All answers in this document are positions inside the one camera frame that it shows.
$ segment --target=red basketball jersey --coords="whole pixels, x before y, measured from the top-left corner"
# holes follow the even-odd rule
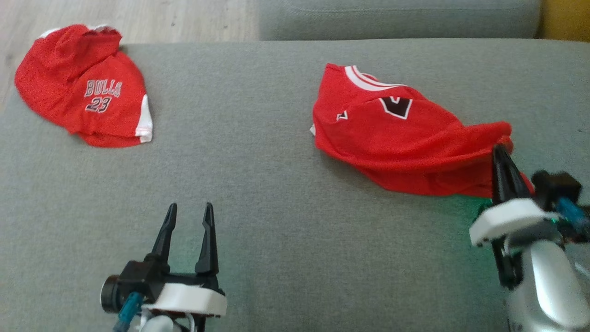
[[[316,145],[383,188],[491,197],[491,150],[512,150],[504,121],[464,126],[403,84],[328,64],[313,108]]]
[[[121,34],[73,24],[35,40],[14,76],[23,101],[43,118],[96,147],[152,140],[143,76],[119,50]]]

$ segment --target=fabric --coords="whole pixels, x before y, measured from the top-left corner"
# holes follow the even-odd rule
[[[541,0],[261,0],[262,40],[533,38]]]
[[[492,148],[513,148],[509,123],[464,126],[416,89],[356,66],[326,66],[313,123],[318,149],[405,193],[491,198]]]
[[[153,125],[143,77],[119,51],[120,40],[107,26],[49,30],[17,68],[17,90],[33,111],[90,145],[149,142]]]
[[[100,287],[151,250],[174,201],[175,272],[194,271],[205,204],[215,207],[228,311],[209,332],[505,331],[493,255],[469,240],[480,199],[386,191],[314,146],[310,109],[328,61],[428,92],[465,125],[506,120],[521,171],[590,183],[588,44],[126,49],[159,110],[149,145],[67,139],[17,93],[0,115],[0,331],[110,331]]]

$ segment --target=black number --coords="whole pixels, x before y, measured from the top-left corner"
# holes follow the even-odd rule
[[[96,97],[92,99],[92,104],[86,105],[86,110],[91,112],[102,113],[109,107],[111,97]]]
[[[389,113],[393,116],[397,116],[398,118],[407,119],[409,109],[412,106],[412,99],[406,99],[402,97],[385,97],[379,98],[381,104],[383,105],[383,109],[386,113]]]
[[[111,97],[104,97],[102,103],[100,104],[100,108],[98,110],[99,113],[104,112],[109,107]]]
[[[86,110],[89,110],[91,112],[96,112],[96,110],[99,108],[99,104],[101,101],[102,101],[101,97],[92,98],[92,104],[86,105]]]

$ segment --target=gray cushion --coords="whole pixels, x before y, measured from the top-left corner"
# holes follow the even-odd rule
[[[260,0],[263,40],[532,38],[540,0]]]
[[[500,331],[481,200],[381,189],[309,133],[326,62],[405,83],[464,123],[512,123],[526,174],[590,183],[590,45],[377,40],[130,45],[151,143],[85,145],[13,95],[0,118],[0,330],[108,331],[104,279],[151,249],[179,204],[173,271],[215,207],[228,315],[208,331]],[[582,201],[588,202],[588,194]]]

